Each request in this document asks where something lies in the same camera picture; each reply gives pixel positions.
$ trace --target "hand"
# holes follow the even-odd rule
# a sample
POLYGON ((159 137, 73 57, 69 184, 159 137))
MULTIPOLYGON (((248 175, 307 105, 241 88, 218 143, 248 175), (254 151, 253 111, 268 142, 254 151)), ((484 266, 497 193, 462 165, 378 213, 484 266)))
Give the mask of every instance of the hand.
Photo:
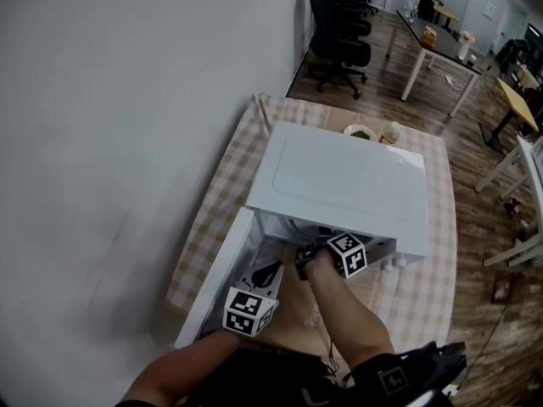
POLYGON ((333 258, 328 249, 322 248, 319 250, 315 258, 305 265, 305 273, 308 277, 313 274, 318 265, 330 265, 333 267, 333 258))

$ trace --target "table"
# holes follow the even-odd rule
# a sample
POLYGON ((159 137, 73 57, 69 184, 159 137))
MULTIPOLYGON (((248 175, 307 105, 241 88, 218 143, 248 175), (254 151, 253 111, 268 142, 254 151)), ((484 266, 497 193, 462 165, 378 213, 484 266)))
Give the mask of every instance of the table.
POLYGON ((442 27, 448 31, 449 33, 452 33, 452 30, 451 28, 449 27, 449 24, 451 23, 451 20, 453 21, 456 21, 456 22, 460 22, 460 20, 453 14, 451 14, 451 12, 449 12, 448 10, 445 10, 443 8, 441 8, 439 5, 435 5, 434 6, 434 11, 435 11, 435 21, 434 21, 434 24, 436 25, 439 25, 439 17, 441 15, 444 15, 446 18, 447 18, 447 21, 445 22, 445 25, 443 25, 442 27))
POLYGON ((517 68, 518 70, 515 71, 515 74, 518 77, 518 84, 523 88, 523 91, 526 89, 537 89, 540 86, 540 83, 529 72, 525 64, 520 64, 517 68))
MULTIPOLYGON (((388 124, 306 101, 263 94, 253 98, 217 168, 171 280, 165 303, 181 317, 186 317, 192 308, 233 219, 244 206, 269 137, 264 117, 271 123, 285 120, 330 131, 342 131, 347 125, 360 123, 378 134, 388 124)), ((456 281, 456 213, 444 141, 403 127, 400 143, 404 149, 424 157, 429 255, 426 261, 390 273, 370 265, 350 287, 387 326, 395 348, 404 351, 431 340, 446 342, 456 281)), ((299 281, 293 265, 287 263, 293 258, 288 257, 289 251, 292 249, 284 249, 281 304, 260 340, 327 357, 326 329, 307 290, 309 285, 299 281)))
POLYGON ((469 94, 469 91, 472 89, 473 85, 475 84, 475 81, 479 78, 479 76, 482 74, 481 70, 477 69, 474 66, 469 66, 466 61, 462 61, 458 58, 458 50, 460 49, 460 44, 455 41, 455 39, 451 35, 438 35, 438 38, 435 42, 435 45, 433 47, 428 47, 426 44, 423 43, 423 34, 424 29, 427 25, 430 25, 435 30, 435 25, 432 23, 428 23, 425 20, 421 20, 420 18, 415 19, 412 23, 409 22, 409 20, 400 13, 400 11, 396 11, 398 14, 398 18, 396 19, 394 30, 392 31, 392 36, 390 37, 390 43, 389 43, 389 49, 387 51, 387 58, 390 57, 390 54, 392 53, 392 47, 394 46, 394 42, 396 39, 396 35, 398 33, 398 29, 400 28, 400 25, 403 21, 403 23, 406 25, 407 29, 417 40, 418 45, 420 46, 421 50, 418 54, 417 61, 415 65, 413 66, 413 70, 411 71, 411 76, 409 77, 409 80, 406 84, 406 88, 404 89, 403 94, 401 95, 401 100, 406 101, 407 97, 409 95, 409 92, 411 91, 411 88, 413 87, 413 83, 415 82, 415 79, 417 78, 418 72, 421 69, 421 66, 423 65, 424 58, 428 54, 431 56, 431 59, 428 63, 428 68, 432 68, 432 65, 434 64, 435 59, 442 59, 448 64, 451 64, 452 66, 463 70, 467 72, 471 77, 469 82, 464 87, 464 90, 462 91, 462 94, 456 101, 456 105, 452 109, 452 111, 449 113, 450 117, 453 117, 464 100, 466 99, 467 95, 469 94))
POLYGON ((518 182, 513 183, 507 190, 505 190, 500 198, 504 199, 509 194, 519 188, 525 181, 528 181, 532 191, 532 196, 535 202, 535 211, 537 213, 537 226, 538 231, 529 240, 506 250, 500 254, 497 254, 491 258, 483 261, 483 266, 493 265, 503 260, 510 259, 507 264, 510 267, 518 265, 529 259, 541 256, 543 254, 543 186, 541 185, 541 179, 537 166, 535 165, 534 158, 532 157, 532 144, 526 142, 522 137, 517 136, 517 146, 500 162, 496 167, 483 178, 477 186, 475 186, 476 192, 481 192, 486 186, 488 186, 495 178, 497 178, 504 170, 512 165, 518 157, 522 158, 526 167, 526 176, 524 176, 518 182))
POLYGON ((528 105, 524 99, 518 95, 511 87, 509 87, 504 81, 499 78, 496 78, 501 87, 501 90, 505 94, 507 103, 511 108, 506 116, 501 120, 500 124, 492 131, 490 127, 479 122, 479 127, 481 129, 481 136, 483 137, 484 144, 489 148, 494 149, 498 153, 503 153, 503 149, 500 143, 500 133, 503 130, 511 118, 516 114, 520 119, 530 125, 536 132, 539 131, 537 124, 535 123, 534 116, 532 112, 529 111, 528 105))

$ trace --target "open cabinet door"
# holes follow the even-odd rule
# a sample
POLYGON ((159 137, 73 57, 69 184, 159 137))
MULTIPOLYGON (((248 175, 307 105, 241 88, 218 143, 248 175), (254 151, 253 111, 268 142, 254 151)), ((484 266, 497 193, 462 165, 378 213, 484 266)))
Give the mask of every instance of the open cabinet door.
POLYGON ((241 208, 179 332, 176 348, 198 339, 213 311, 213 314, 220 314, 221 320, 228 289, 253 264, 262 239, 255 213, 241 208))

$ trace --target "white desk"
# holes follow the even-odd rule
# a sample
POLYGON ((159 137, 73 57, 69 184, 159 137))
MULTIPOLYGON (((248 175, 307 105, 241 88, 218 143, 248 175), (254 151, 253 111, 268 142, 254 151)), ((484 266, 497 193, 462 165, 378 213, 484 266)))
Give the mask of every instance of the white desk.
POLYGON ((532 196, 534 198, 535 210, 537 212, 537 226, 538 231, 533 235, 528 241, 519 244, 505 252, 497 254, 491 258, 485 259, 483 265, 493 265, 498 262, 502 262, 505 259, 512 258, 522 252, 524 254, 517 256, 510 260, 507 265, 513 267, 524 261, 532 259, 536 256, 543 255, 543 186, 541 185, 540 175, 535 166, 534 159, 532 157, 532 144, 526 142, 522 137, 517 136, 518 145, 500 162, 496 167, 485 177, 483 178, 477 186, 475 186, 475 191, 480 192, 486 186, 488 186, 496 177, 498 177, 503 171, 510 166, 517 158, 521 158, 526 166, 526 176, 524 176, 520 181, 515 182, 507 190, 505 190, 500 198, 504 199, 509 194, 514 192, 519 188, 526 180, 528 180, 529 186, 532 190, 532 196))

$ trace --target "plaid tablecloth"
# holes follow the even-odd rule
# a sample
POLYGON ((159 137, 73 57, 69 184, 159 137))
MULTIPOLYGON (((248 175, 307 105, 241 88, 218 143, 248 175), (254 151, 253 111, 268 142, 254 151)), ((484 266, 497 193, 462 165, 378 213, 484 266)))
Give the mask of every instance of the plaid tablecloth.
MULTIPOLYGON (((364 119, 363 114, 306 101, 271 98, 264 94, 253 98, 193 223, 171 280, 166 304, 185 316, 190 311, 249 194, 269 137, 266 121, 273 124, 285 120, 337 130, 344 122, 366 123, 364 119)), ((403 127, 401 146, 424 157, 430 253, 426 260, 403 270, 375 276, 366 302, 389 329, 397 351, 417 348, 432 340, 445 343, 456 280, 456 214, 445 143, 439 137, 403 127)))

